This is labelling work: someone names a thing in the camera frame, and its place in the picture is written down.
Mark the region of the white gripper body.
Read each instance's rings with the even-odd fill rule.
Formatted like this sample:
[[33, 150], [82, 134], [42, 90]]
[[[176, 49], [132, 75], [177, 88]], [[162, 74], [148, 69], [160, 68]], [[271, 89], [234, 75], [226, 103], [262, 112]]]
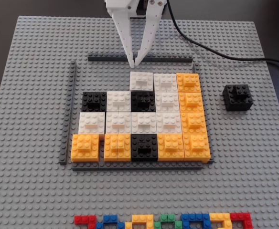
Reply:
[[105, 0], [110, 16], [115, 11], [126, 12], [131, 18], [144, 18], [148, 6], [147, 0]]

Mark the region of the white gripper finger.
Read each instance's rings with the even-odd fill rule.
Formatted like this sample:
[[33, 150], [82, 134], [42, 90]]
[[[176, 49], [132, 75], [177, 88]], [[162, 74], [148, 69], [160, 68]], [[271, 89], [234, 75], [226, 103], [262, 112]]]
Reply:
[[148, 1], [144, 34], [140, 50], [135, 58], [135, 65], [139, 65], [141, 63], [152, 47], [165, 4], [165, 0]]
[[135, 14], [135, 10], [112, 11], [112, 19], [120, 36], [130, 66], [134, 66], [132, 52], [132, 37], [130, 30], [130, 16], [134, 16]]

